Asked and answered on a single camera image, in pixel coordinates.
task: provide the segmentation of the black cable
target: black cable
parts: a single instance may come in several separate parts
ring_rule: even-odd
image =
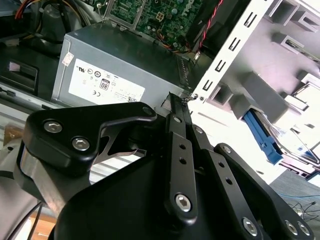
[[[39,205],[38,212],[36,213],[36,217],[35,217],[34,223],[33,223],[33,225],[32,225],[32,228],[31,228],[31,230],[30,230],[30,233],[29,233],[29,236],[28,236],[27,240],[31,240],[32,235],[34,234],[34,232],[35,232],[35,230],[36,230],[36,226],[37,226],[37,223],[38,223],[39,218],[40,218],[40,215],[41,215],[42,207],[43,207],[43,204],[41,203],[41,204]]]
[[[58,0],[57,5],[59,8],[60,17],[62,19],[65,33],[70,33],[71,32],[71,24],[70,24],[69,16],[68,16],[67,10],[65,8],[65,5],[62,2],[62,0]]]
[[[39,202],[37,205],[35,205],[25,216],[24,218],[18,223],[18,225],[14,228],[14,230],[11,232],[7,240],[13,240],[18,231],[21,229],[23,224],[28,220],[30,215],[42,204],[42,202]]]
[[[83,18],[81,12],[79,11],[79,8],[78,8],[78,5],[77,3],[75,2],[75,0],[65,0],[68,4],[71,5],[71,7],[73,7],[73,9],[76,11],[76,13],[79,15],[80,17],[80,20],[81,20],[81,25],[82,27],[86,27],[87,24],[86,24],[86,21],[85,19]]]

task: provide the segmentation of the silver screw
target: silver screw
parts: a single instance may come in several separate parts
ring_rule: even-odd
[[[174,116],[173,119],[174,119],[176,122],[178,122],[178,123],[181,123],[181,122],[182,122],[182,121],[180,120],[180,118],[178,118],[178,117],[176,117],[176,116]]]
[[[228,154],[231,153],[230,148],[228,148],[227,146],[223,146],[223,150],[225,150]]]
[[[57,134],[62,131],[62,126],[56,121],[47,121],[44,124],[44,129],[49,133]]]
[[[77,137],[72,140],[72,146],[79,151],[85,151],[90,147],[90,144],[86,139]]]
[[[252,236],[257,236],[258,235],[258,230],[257,227],[254,225],[254,223],[249,220],[248,218],[244,217],[242,219],[242,224],[245,228],[245,230],[250,233]]]
[[[308,228],[306,228],[305,225],[303,225],[299,221],[298,221],[298,225],[299,225],[300,229],[302,230],[302,232],[304,232],[305,235],[310,236],[310,232],[309,232]]]
[[[290,230],[291,233],[293,233],[293,235],[298,235],[298,231],[297,229],[295,228],[295,226],[292,225],[291,222],[289,222],[288,220],[285,220],[285,224],[286,224],[286,227]]]
[[[175,203],[177,206],[184,212],[189,212],[191,210],[191,202],[190,200],[183,194],[178,194],[175,197]]]
[[[195,126],[195,130],[196,130],[198,133],[200,133],[200,134],[203,134],[203,133],[204,133],[204,131],[203,131],[200,127],[198,127],[198,126]]]

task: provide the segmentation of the motherboard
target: motherboard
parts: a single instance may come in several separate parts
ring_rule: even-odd
[[[155,39],[161,33],[165,42],[179,48],[201,4],[202,0],[147,0],[136,30]]]
[[[91,0],[94,7],[105,0]],[[178,50],[187,45],[189,31],[203,0],[110,0],[106,18],[142,37],[161,40]]]

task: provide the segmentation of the white label sticker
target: white label sticker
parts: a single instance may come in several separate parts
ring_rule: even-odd
[[[80,59],[75,60],[69,93],[92,103],[120,104],[139,102],[145,88],[93,66]]]
[[[69,67],[69,64],[71,63],[72,59],[74,59],[74,55],[68,51],[68,53],[64,56],[62,60],[62,64]]]

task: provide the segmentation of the red wire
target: red wire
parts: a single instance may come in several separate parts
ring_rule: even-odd
[[[34,0],[25,0],[19,7],[18,11],[16,12],[15,16],[14,16],[14,19],[20,19],[22,17],[22,14],[23,14],[23,9],[24,7],[30,3],[30,2],[33,2]]]
[[[212,13],[212,15],[211,15],[211,18],[210,18],[209,21],[207,22],[206,27],[205,27],[205,29],[204,29],[204,31],[203,31],[203,35],[202,35],[202,39],[201,39],[200,44],[199,44],[199,48],[202,47],[202,44],[204,43],[204,40],[205,40],[205,38],[206,38],[206,36],[207,36],[207,32],[208,32],[208,30],[210,29],[211,21],[214,19],[214,17],[215,17],[216,14],[217,14],[218,8],[219,8],[220,5],[223,4],[223,3],[224,3],[224,0],[220,0],[219,3],[218,3],[218,5],[215,6],[215,8],[214,8],[214,10],[213,10],[213,13]]]

